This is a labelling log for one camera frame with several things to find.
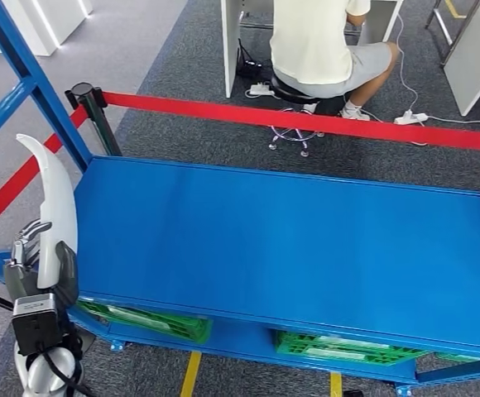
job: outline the yellow tape line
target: yellow tape line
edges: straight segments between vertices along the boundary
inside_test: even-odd
[[[446,3],[446,6],[447,6],[447,8],[450,10],[450,13],[452,14],[452,17],[454,17],[456,19],[466,19],[465,15],[459,15],[459,12],[457,12],[455,6],[453,6],[452,0],[444,0],[444,2]]]
[[[342,397],[343,382],[339,372],[330,373],[330,397]]]
[[[190,397],[192,395],[194,385],[196,383],[197,369],[200,368],[201,352],[191,352],[189,365],[187,366],[185,379],[183,381],[181,397]]]

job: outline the white t-shirt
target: white t-shirt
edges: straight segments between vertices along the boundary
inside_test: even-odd
[[[352,71],[345,41],[347,12],[367,14],[370,0],[274,0],[273,67],[303,84],[336,84]]]

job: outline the white sneaker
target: white sneaker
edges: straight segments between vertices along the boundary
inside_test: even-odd
[[[364,114],[361,109],[356,109],[354,112],[349,112],[345,108],[343,108],[339,114],[343,118],[348,118],[350,120],[362,120],[364,122],[370,122],[370,116]]]

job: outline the human leg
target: human leg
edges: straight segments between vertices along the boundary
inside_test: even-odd
[[[383,73],[367,81],[363,85],[359,86],[356,90],[354,90],[349,99],[351,103],[354,103],[357,107],[362,107],[368,100],[371,99],[374,94],[376,94],[381,86],[382,86],[385,80],[391,74],[391,72],[394,68],[396,64],[396,60],[398,58],[399,50],[398,47],[395,43],[385,43],[388,46],[391,51],[391,62],[389,62],[388,67]]]

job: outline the blue metal shelf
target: blue metal shelf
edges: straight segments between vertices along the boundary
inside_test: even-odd
[[[415,384],[415,360],[394,366],[375,366],[352,361],[332,361],[278,354],[273,344],[271,330],[255,323],[215,321],[209,340],[203,344],[180,341],[145,328],[111,323],[109,336],[115,340],[153,344],[175,349],[199,351],[252,361],[262,361],[283,366],[296,366],[325,371],[338,371],[345,375],[391,380]]]
[[[480,194],[95,158],[76,199],[82,295],[480,352]]]

